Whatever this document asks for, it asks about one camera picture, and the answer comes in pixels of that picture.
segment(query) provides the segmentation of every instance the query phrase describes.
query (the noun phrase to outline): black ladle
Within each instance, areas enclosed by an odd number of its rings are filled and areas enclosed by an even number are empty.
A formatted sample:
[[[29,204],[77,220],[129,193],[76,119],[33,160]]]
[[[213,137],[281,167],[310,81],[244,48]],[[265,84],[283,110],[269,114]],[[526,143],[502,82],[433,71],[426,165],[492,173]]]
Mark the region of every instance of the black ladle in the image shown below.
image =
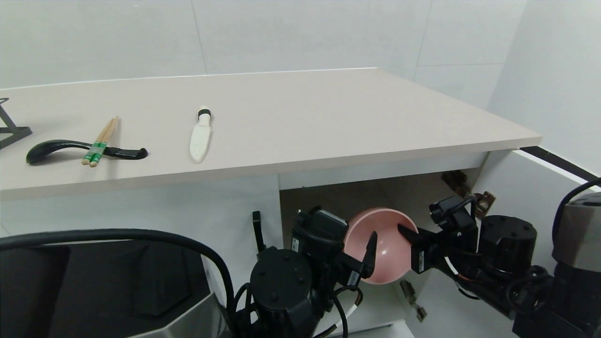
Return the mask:
[[[33,148],[31,148],[31,150],[27,153],[25,161],[29,164],[34,164],[43,160],[46,156],[57,150],[65,148],[81,148],[89,150],[91,146],[92,145],[90,143],[79,141],[50,140],[36,144]],[[115,147],[107,147],[105,148],[103,154],[121,159],[143,159],[148,156],[148,151],[145,148],[140,150],[126,150]]]

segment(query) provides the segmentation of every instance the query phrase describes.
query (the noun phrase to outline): cabinet hinge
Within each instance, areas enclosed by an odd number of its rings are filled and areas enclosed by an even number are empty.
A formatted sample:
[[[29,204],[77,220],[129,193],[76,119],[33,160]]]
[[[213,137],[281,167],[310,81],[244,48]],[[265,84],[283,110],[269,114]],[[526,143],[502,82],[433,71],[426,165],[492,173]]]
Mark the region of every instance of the cabinet hinge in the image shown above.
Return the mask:
[[[428,313],[423,307],[419,306],[416,303],[417,300],[415,299],[415,289],[413,288],[413,285],[411,285],[411,283],[409,283],[408,281],[401,279],[400,286],[401,290],[403,290],[405,298],[409,302],[409,305],[415,309],[417,320],[419,320],[420,323],[423,322]]]
[[[467,185],[468,176],[461,170],[445,171],[442,173],[442,180],[461,198],[473,196],[476,199],[476,218],[479,220],[486,217],[490,207],[496,200],[495,195],[489,191],[483,193],[474,193],[472,188]]]

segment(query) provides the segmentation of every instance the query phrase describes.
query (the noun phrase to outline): pink bowl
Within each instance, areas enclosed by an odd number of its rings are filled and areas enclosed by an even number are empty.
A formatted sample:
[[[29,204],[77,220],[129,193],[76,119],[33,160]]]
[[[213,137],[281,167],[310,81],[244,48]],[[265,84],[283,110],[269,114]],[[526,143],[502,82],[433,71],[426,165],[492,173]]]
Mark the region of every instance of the pink bowl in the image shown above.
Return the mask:
[[[376,267],[364,280],[369,284],[392,283],[411,270],[411,244],[398,232],[397,224],[417,232],[407,215],[385,207],[365,210],[349,222],[344,252],[355,259],[363,260],[367,241],[377,232]]]

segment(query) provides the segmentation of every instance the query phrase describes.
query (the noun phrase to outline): wooden chopsticks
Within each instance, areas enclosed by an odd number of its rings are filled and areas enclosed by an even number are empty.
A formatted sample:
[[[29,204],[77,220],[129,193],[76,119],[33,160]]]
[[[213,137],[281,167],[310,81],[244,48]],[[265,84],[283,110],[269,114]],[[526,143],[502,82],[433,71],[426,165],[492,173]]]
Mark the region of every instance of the wooden chopsticks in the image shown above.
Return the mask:
[[[98,162],[100,162],[100,158],[102,158],[102,154],[105,151],[106,145],[111,139],[115,128],[117,127],[117,123],[119,122],[119,116],[112,118],[109,123],[102,129],[98,137],[96,138],[96,142],[92,145],[87,154],[85,154],[84,158],[81,160],[82,165],[90,165],[90,167],[95,168],[98,166]]]

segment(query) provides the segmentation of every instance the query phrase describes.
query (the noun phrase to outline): knife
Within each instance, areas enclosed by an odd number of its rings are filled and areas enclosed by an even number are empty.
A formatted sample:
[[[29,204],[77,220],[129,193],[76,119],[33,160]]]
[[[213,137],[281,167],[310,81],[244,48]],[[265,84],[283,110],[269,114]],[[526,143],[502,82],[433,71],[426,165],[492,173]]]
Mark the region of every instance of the knife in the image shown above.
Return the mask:
[[[198,111],[198,123],[194,126],[190,137],[190,155],[196,163],[202,162],[207,153],[211,136],[210,123],[211,111],[207,107],[201,106]]]

